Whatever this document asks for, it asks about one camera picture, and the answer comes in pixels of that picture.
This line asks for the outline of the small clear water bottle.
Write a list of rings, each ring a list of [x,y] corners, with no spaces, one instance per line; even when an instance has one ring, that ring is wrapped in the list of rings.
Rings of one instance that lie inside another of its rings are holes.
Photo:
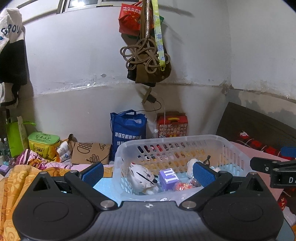
[[[201,183],[194,177],[189,180],[189,184],[194,187],[201,187],[202,186]]]

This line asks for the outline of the black strap clip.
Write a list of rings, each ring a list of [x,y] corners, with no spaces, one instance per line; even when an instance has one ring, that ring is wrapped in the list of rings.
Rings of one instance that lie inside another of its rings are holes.
[[[207,166],[210,166],[210,158],[211,158],[211,156],[208,155],[207,158],[206,158],[206,160],[203,162],[203,164],[205,164]]]

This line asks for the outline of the red candy packet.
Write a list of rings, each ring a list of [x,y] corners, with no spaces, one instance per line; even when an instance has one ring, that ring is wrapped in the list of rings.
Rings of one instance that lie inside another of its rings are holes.
[[[174,191],[184,191],[194,188],[194,186],[190,183],[185,182],[178,182],[174,185],[173,190]]]

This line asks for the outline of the purple white cube box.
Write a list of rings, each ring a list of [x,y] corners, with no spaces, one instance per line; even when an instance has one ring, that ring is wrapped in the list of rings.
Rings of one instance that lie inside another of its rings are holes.
[[[164,191],[172,190],[179,181],[177,174],[172,168],[159,172],[159,182]]]

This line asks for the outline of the white plush toy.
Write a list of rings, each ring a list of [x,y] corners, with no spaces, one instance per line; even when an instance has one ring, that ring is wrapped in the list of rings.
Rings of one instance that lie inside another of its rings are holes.
[[[127,180],[134,192],[154,195],[159,192],[155,175],[142,165],[130,163]]]

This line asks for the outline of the translucent white plastic basket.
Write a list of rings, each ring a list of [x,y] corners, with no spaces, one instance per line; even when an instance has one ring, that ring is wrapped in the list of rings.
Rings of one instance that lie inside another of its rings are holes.
[[[216,135],[151,138],[122,143],[115,154],[112,185],[120,201],[175,201],[183,200],[201,190],[194,187],[184,191],[165,191],[145,195],[130,185],[128,168],[131,163],[142,165],[156,178],[160,171],[172,169],[181,182],[188,182],[187,163],[191,159],[209,160],[210,166],[227,171],[233,176],[245,177],[251,172],[250,157],[223,137]]]

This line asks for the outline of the white tube bottles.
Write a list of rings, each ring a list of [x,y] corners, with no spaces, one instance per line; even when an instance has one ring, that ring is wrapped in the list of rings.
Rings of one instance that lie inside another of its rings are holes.
[[[65,162],[71,158],[71,149],[67,141],[64,141],[57,148],[59,162]]]

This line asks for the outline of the yellow green lidded box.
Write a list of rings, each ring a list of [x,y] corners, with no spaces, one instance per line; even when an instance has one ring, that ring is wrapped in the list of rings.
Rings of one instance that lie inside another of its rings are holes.
[[[56,149],[60,145],[60,137],[43,132],[33,132],[28,136],[29,148],[41,157],[53,161]]]

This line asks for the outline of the pink floral quilt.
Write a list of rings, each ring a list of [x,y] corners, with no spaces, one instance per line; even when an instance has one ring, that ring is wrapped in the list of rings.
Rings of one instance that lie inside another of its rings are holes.
[[[42,158],[39,154],[31,151],[30,149],[25,149],[20,154],[20,156],[16,158],[16,165],[30,165],[39,170],[45,170],[54,167],[77,171],[82,171],[90,166],[90,164],[72,164],[71,161],[65,161],[62,163],[49,161]]]

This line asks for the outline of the dark wooden headboard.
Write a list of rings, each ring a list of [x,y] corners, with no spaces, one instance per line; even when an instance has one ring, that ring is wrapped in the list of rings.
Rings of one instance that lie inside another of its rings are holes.
[[[295,147],[294,128],[232,102],[225,108],[216,135],[242,145],[257,141],[277,150]]]

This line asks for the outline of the orange floral blanket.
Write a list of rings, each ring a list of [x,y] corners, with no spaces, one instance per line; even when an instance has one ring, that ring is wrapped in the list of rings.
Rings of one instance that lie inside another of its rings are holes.
[[[45,169],[52,177],[70,170]],[[53,190],[33,190],[42,172],[16,166],[1,180],[1,240],[74,240],[93,226],[97,210],[81,196]]]

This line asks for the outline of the blue non-woven tote bag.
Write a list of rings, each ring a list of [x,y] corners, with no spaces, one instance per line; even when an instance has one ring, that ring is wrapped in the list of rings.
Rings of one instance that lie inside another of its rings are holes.
[[[112,132],[111,156],[114,161],[118,147],[124,142],[146,138],[147,118],[144,114],[130,109],[121,113],[110,114]]]

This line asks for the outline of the green paper shopping bag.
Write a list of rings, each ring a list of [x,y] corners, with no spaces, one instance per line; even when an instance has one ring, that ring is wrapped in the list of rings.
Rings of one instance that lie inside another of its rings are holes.
[[[12,157],[19,156],[29,148],[28,136],[25,125],[36,126],[36,123],[24,121],[21,116],[9,117],[6,121],[6,133]]]

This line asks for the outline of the purple small box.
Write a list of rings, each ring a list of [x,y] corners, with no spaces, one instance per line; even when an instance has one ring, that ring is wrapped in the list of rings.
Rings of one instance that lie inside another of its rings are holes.
[[[6,173],[8,173],[9,169],[10,169],[9,166],[7,166],[7,165],[1,165],[1,166],[0,166],[0,173],[1,173],[3,176],[5,176]]]

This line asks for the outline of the water bottles at left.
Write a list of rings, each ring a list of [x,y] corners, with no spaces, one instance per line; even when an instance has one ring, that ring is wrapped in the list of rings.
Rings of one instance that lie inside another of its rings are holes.
[[[1,154],[4,156],[5,161],[9,161],[11,158],[11,151],[9,147],[9,142],[7,138],[4,138],[4,140],[0,139],[0,145],[1,145]]]

